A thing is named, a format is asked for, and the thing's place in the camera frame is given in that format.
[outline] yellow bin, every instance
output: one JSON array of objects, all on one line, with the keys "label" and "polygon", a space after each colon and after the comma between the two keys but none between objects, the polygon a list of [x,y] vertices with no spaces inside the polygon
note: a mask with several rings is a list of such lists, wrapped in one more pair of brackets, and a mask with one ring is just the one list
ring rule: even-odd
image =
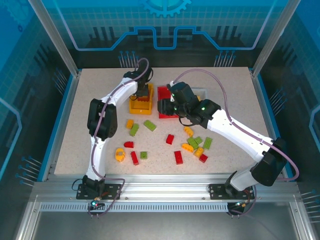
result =
[{"label": "yellow bin", "polygon": [[152,98],[154,96],[154,85],[148,84],[149,96],[137,97],[134,100],[129,100],[129,113],[131,114],[152,114]]}]

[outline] gear logo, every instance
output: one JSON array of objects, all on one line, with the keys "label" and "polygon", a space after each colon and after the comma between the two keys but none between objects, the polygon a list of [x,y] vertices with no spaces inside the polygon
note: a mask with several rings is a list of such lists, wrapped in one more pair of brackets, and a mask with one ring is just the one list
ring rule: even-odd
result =
[{"label": "gear logo", "polygon": [[11,17],[19,24],[23,25],[29,16],[28,0],[0,0],[0,7],[5,6]]},{"label": "gear logo", "polygon": [[168,15],[173,17],[174,14],[180,14],[181,10],[186,10],[186,5],[191,4],[191,0],[141,0],[141,3],[150,14],[166,18]]}]

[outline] robotic arm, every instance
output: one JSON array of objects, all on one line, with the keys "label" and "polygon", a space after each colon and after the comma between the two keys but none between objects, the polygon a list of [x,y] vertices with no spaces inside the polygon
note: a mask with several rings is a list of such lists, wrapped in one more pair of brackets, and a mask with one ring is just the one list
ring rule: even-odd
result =
[{"label": "robotic arm", "polygon": [[[90,189],[96,191],[100,196],[103,192],[105,181],[102,177],[106,175],[105,162],[107,145],[118,128],[117,120],[117,106],[121,106],[126,99],[135,95],[137,97],[148,96],[148,85],[153,76],[152,68],[148,67],[142,62],[139,64],[139,68],[133,72],[127,72],[124,74],[122,81],[115,89],[107,96],[98,99],[93,99],[90,103],[89,115],[87,120],[87,128],[91,135],[91,153],[88,170],[82,179],[82,183]],[[108,101],[105,110],[103,111],[105,103]],[[102,121],[99,125],[99,119],[103,114]]]},{"label": "robotic arm", "polygon": [[225,190],[230,197],[234,197],[238,191],[243,191],[257,183],[265,186],[273,185],[286,165],[287,160],[267,145],[239,130],[232,123],[237,124],[250,134],[263,139],[264,142],[274,145],[280,150],[283,149],[285,144],[282,139],[278,138],[273,141],[271,138],[260,135],[233,118],[231,118],[232,122],[230,122],[225,110],[211,100],[199,101],[190,86],[184,82],[168,84],[167,87],[173,101],[170,99],[158,101],[158,111],[161,114],[176,114],[179,116],[180,122],[181,118],[187,118],[192,123],[191,126],[200,125],[205,129],[216,132],[242,148],[256,161],[256,164],[243,170],[235,171],[228,178],[225,183]]}]

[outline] black mounting plate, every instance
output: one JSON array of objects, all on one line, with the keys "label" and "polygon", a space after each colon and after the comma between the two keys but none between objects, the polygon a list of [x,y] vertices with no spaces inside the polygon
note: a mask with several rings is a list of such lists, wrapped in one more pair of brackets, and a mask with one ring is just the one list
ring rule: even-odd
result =
[{"label": "black mounting plate", "polygon": [[[117,191],[120,189],[121,184],[104,184],[103,192],[108,192],[107,195],[102,197],[103,200],[113,200],[117,195]],[[79,184],[78,190],[76,192],[76,199],[78,200],[93,200],[94,198],[99,197],[99,193],[95,190],[87,187],[84,184]]]},{"label": "black mounting plate", "polygon": [[[249,192],[250,190],[252,190],[252,193],[250,193],[250,200],[255,199],[253,188],[250,186],[250,187],[247,187],[246,190],[248,190]],[[208,191],[210,193],[211,200],[247,200],[248,199],[248,196],[243,191],[239,191],[235,197],[230,197],[229,194],[227,194],[225,185],[223,183],[209,184]]]}]

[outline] green toy brick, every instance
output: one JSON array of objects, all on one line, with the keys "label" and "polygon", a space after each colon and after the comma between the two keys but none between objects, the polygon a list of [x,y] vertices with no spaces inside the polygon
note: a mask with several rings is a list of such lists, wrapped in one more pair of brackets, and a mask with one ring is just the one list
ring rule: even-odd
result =
[{"label": "green toy brick", "polygon": [[146,152],[146,151],[140,152],[140,158],[141,158],[141,159],[147,159],[147,158],[148,158],[147,152]]},{"label": "green toy brick", "polygon": [[149,120],[146,120],[144,123],[143,123],[143,125],[145,125],[150,131],[154,131],[156,128],[157,128],[157,126],[156,125],[154,125],[151,121],[149,121]]},{"label": "green toy brick", "polygon": [[195,141],[193,137],[189,137],[186,141],[193,147],[194,150],[199,147],[198,143]]},{"label": "green toy brick", "polygon": [[212,138],[206,137],[204,140],[203,148],[204,149],[209,149],[211,146]]},{"label": "green toy brick", "polygon": [[202,138],[199,137],[199,136],[197,136],[194,140],[195,140],[195,142],[196,142],[197,144],[200,144],[200,143],[203,142]]},{"label": "green toy brick", "polygon": [[132,128],[131,128],[131,130],[130,130],[130,132],[129,132],[129,135],[134,137],[136,135],[138,129],[139,129],[139,124],[138,123],[134,123]]}]

